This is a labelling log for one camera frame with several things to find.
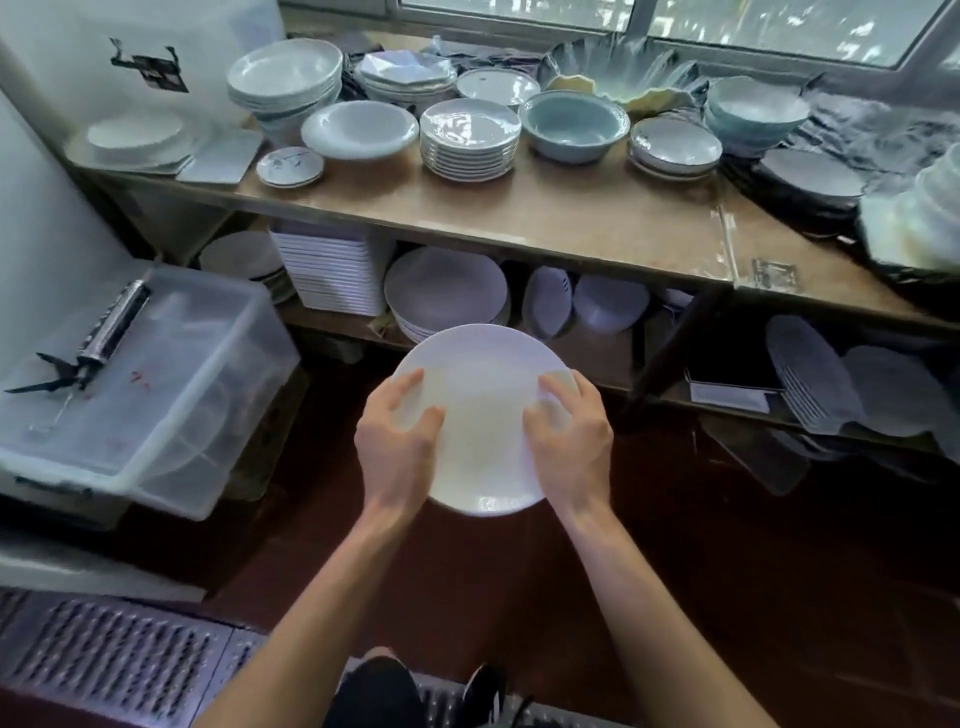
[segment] wooden shelf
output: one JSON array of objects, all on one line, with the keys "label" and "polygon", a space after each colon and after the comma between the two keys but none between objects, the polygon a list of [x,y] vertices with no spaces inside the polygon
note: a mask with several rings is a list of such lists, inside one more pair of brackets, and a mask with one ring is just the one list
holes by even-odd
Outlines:
[{"label": "wooden shelf", "polygon": [[[790,429],[798,432],[806,432],[803,426],[797,421],[790,411],[781,395],[768,395],[770,402],[769,414],[763,412],[751,412],[745,409],[735,409],[733,407],[724,407],[717,404],[703,404],[693,401],[690,398],[690,385],[685,379],[676,381],[667,387],[660,395],[647,398],[652,404],[665,404],[682,409],[689,409],[695,412],[709,412],[716,415],[726,415],[728,417],[737,417],[744,420],[753,420],[759,424],[775,427],[778,429]],[[881,435],[879,432],[873,432],[866,427],[856,423],[847,423],[840,430],[836,437],[846,440],[857,440],[872,445],[883,446],[886,448],[909,449],[918,452],[928,452],[931,454],[941,454],[940,449],[934,442],[933,437],[925,433],[916,437],[889,437]]]},{"label": "wooden shelf", "polygon": [[[379,335],[370,323],[370,316],[356,316],[333,311],[306,308],[300,299],[282,303],[276,308],[280,319],[289,327],[359,339],[391,349],[410,350],[415,344],[402,331],[391,326]],[[562,336],[544,342],[570,369],[576,369],[599,387],[617,392],[630,392],[634,380],[634,336],[628,329],[613,336],[595,333],[574,324]]]}]

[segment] finger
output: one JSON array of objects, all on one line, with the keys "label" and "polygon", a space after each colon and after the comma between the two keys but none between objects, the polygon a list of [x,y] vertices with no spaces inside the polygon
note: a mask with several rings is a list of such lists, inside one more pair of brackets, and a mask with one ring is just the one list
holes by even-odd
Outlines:
[{"label": "finger", "polygon": [[541,440],[553,431],[543,402],[534,402],[523,410],[523,431],[530,440]]},{"label": "finger", "polygon": [[423,410],[423,414],[420,415],[420,419],[417,420],[417,423],[414,425],[413,431],[422,435],[431,443],[436,442],[440,436],[440,429],[444,426],[445,419],[446,410],[443,407],[438,407],[437,405],[427,407]]},{"label": "finger", "polygon": [[560,400],[560,404],[562,404],[564,409],[571,415],[573,411],[580,406],[579,393],[574,389],[570,389],[570,386],[562,382],[557,375],[540,375],[538,382],[540,383],[540,387],[543,388],[543,391],[548,392]]},{"label": "finger", "polygon": [[367,406],[382,407],[389,412],[397,409],[403,398],[423,381],[423,368],[416,369],[405,375],[392,376],[384,379],[367,397]]},{"label": "finger", "polygon": [[577,389],[580,390],[580,396],[590,404],[599,404],[602,407],[603,397],[600,396],[600,390],[577,370],[571,371],[573,372],[573,380],[577,382]]}]

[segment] translucent plastic bin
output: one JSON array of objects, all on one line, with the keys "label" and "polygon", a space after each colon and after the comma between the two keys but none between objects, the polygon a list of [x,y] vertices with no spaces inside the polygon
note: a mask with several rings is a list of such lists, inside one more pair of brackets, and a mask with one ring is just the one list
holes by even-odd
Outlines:
[{"label": "translucent plastic bin", "polygon": [[[259,283],[160,266],[149,285],[116,354],[55,427],[67,390],[0,393],[0,467],[202,520],[300,357]],[[38,350],[73,360],[102,312],[76,311]],[[0,387],[51,378],[31,355]]]}]

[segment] red tile floor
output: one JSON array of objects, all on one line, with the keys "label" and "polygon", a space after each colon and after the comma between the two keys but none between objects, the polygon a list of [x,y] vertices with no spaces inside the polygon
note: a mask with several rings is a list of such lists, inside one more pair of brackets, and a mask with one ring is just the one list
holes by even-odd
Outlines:
[{"label": "red tile floor", "polygon": [[[283,616],[359,512],[352,430],[390,371],[384,356],[315,374],[276,487],[243,522],[262,538],[211,599],[187,609],[264,631]],[[782,728],[960,726],[951,596],[960,595],[960,491],[851,462],[818,466],[789,497],[771,497],[695,418],[667,410],[618,435],[612,473],[615,509],[637,544]],[[212,523],[240,529],[219,511]],[[540,702],[637,719],[584,572],[545,503],[489,520],[428,503],[353,653],[376,644],[459,681],[494,660]],[[6,715],[23,715],[11,725],[63,724],[67,713],[0,695],[8,704]]]}]

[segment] person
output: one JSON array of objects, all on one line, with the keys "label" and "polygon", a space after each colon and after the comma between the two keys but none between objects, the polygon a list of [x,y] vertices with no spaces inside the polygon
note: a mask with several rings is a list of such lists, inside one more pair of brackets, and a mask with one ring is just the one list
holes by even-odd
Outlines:
[{"label": "person", "polygon": [[[565,428],[554,429],[537,405],[524,411],[523,426],[540,487],[583,561],[646,724],[775,728],[613,513],[612,429],[600,393],[573,375],[578,391],[540,378],[570,413]],[[389,651],[369,654],[338,690],[360,620],[433,480],[444,411],[426,409],[408,431],[393,422],[393,411],[422,379],[423,370],[388,378],[370,395],[354,439],[364,481],[360,517],[195,728],[426,725],[416,686]]]}]

